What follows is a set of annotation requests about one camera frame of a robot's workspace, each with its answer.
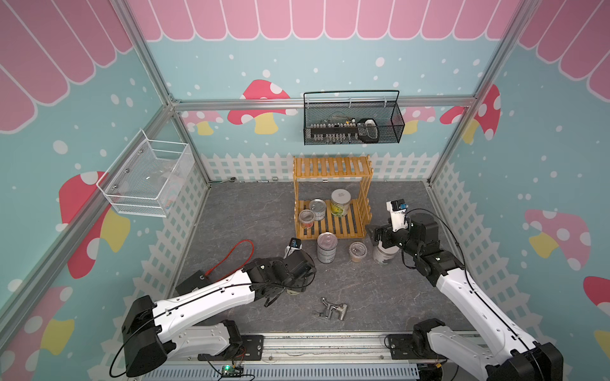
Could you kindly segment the white-lid white can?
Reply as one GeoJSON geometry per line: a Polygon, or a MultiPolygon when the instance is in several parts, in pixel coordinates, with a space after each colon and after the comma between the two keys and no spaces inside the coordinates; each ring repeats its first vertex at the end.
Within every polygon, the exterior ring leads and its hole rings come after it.
{"type": "Polygon", "coordinates": [[[386,265],[395,258],[399,251],[399,247],[392,246],[385,248],[382,242],[379,241],[373,249],[373,260],[380,265],[386,265]]]}

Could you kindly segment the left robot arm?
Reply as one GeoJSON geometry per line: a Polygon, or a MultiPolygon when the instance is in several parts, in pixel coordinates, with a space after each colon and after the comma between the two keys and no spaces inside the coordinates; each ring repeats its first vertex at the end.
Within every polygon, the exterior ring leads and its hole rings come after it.
{"type": "Polygon", "coordinates": [[[175,298],[137,298],[121,327],[124,376],[143,376],[173,353],[217,356],[225,352],[236,341],[233,330],[220,324],[206,333],[200,322],[260,299],[270,306],[287,290],[305,291],[315,274],[311,256],[296,249],[286,257],[252,260],[224,279],[175,298]]]}

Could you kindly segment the small clear-lid cup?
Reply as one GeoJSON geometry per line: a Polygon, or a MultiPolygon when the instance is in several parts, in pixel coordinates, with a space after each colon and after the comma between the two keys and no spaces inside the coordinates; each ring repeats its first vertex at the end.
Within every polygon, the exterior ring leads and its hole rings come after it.
{"type": "Polygon", "coordinates": [[[302,229],[310,229],[315,224],[315,213],[309,209],[300,211],[298,220],[302,229]]]}

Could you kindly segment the tall green seed can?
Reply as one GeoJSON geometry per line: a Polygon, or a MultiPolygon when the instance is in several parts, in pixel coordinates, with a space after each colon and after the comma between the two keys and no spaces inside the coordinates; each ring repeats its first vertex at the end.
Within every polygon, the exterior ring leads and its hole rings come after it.
{"type": "Polygon", "coordinates": [[[322,264],[335,260],[338,238],[333,233],[321,233],[317,238],[317,258],[322,264]]]}

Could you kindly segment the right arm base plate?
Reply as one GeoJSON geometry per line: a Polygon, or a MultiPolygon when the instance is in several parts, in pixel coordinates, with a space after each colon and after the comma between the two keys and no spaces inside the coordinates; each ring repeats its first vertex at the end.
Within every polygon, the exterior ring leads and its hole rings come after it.
{"type": "Polygon", "coordinates": [[[393,360],[434,360],[444,364],[448,359],[434,352],[421,333],[389,334],[384,345],[393,360]]]}

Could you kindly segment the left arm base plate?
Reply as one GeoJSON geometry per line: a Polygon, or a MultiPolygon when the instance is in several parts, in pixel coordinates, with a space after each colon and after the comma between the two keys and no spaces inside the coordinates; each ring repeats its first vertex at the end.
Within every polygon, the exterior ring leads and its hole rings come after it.
{"type": "Polygon", "coordinates": [[[197,359],[259,361],[265,344],[264,335],[246,335],[239,338],[219,338],[195,350],[197,359]]]}

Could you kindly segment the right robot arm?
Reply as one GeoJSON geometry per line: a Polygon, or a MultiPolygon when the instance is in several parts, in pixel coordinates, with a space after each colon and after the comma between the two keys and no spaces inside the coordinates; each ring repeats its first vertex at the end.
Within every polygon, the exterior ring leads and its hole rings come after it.
{"type": "Polygon", "coordinates": [[[551,343],[542,344],[511,320],[476,285],[463,261],[442,248],[439,221],[417,208],[392,211],[387,225],[368,225],[373,244],[409,255],[415,269],[460,312],[478,332],[484,346],[455,333],[438,319],[415,326],[422,348],[454,362],[478,380],[561,380],[564,359],[551,343]]]}

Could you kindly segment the wooden two-tier shelf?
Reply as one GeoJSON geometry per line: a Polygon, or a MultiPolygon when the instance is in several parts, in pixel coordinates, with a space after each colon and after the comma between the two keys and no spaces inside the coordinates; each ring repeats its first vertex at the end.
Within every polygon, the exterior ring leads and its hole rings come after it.
{"type": "Polygon", "coordinates": [[[295,236],[301,240],[315,240],[321,233],[333,233],[339,239],[356,239],[366,236],[365,227],[372,219],[369,204],[369,189],[373,181],[373,165],[369,157],[321,157],[293,160],[293,184],[295,192],[295,236]],[[349,201],[348,214],[343,217],[333,215],[329,196],[322,196],[327,210],[325,218],[305,228],[299,221],[300,212],[311,202],[302,200],[299,185],[302,182],[328,182],[336,184],[340,180],[360,181],[356,198],[349,201]]]}

